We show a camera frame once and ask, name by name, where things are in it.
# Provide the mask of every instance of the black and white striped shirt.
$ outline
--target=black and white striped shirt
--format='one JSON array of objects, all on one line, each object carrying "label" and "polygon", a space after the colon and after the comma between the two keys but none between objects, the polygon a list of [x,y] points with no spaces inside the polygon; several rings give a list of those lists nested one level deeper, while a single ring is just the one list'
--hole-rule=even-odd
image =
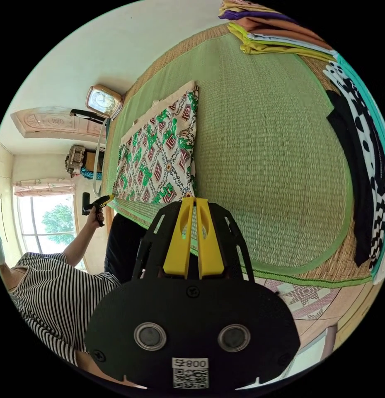
[{"label": "black and white striped shirt", "polygon": [[88,274],[71,267],[63,253],[27,253],[13,269],[27,268],[9,292],[27,325],[55,354],[77,366],[86,352],[85,332],[98,302],[119,286],[109,273]]}]

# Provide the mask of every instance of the purple cloth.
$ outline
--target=purple cloth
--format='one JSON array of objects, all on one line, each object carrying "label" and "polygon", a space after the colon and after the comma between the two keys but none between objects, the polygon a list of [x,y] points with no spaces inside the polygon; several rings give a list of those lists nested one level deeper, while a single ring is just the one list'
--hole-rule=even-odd
[{"label": "purple cloth", "polygon": [[257,17],[257,18],[272,18],[272,19],[282,19],[283,21],[293,22],[298,25],[298,23],[283,14],[277,14],[276,12],[263,12],[263,11],[232,11],[226,10],[223,15],[220,15],[220,19],[228,19],[233,21],[235,19],[241,19],[243,17]]}]

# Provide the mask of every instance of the door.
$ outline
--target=door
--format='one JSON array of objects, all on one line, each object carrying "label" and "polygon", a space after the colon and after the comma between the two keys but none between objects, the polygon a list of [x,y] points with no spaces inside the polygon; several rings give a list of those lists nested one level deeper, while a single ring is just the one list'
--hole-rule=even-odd
[{"label": "door", "polygon": [[62,107],[24,109],[13,113],[11,118],[24,138],[62,138],[98,142],[102,125],[70,116],[70,111],[70,108]]}]

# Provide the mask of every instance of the clock face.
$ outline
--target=clock face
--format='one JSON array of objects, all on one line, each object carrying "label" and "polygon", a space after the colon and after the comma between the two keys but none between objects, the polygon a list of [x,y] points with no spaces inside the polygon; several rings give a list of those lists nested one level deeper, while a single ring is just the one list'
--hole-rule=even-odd
[{"label": "clock face", "polygon": [[89,106],[99,112],[110,114],[116,106],[116,101],[106,92],[93,90],[89,98]]}]

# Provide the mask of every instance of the bed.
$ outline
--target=bed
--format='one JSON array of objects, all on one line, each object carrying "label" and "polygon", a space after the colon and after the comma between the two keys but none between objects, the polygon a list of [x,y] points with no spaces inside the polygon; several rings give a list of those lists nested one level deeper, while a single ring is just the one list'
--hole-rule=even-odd
[{"label": "bed", "polygon": [[[257,278],[339,288],[371,280],[354,262],[351,176],[326,120],[332,110],[323,61],[294,54],[247,56],[226,24],[157,59],[125,95],[111,123],[101,194],[112,193],[119,144],[154,100],[199,85],[194,146],[197,196],[227,208]],[[160,205],[110,206],[148,228]],[[196,231],[191,251],[197,253]]]}]

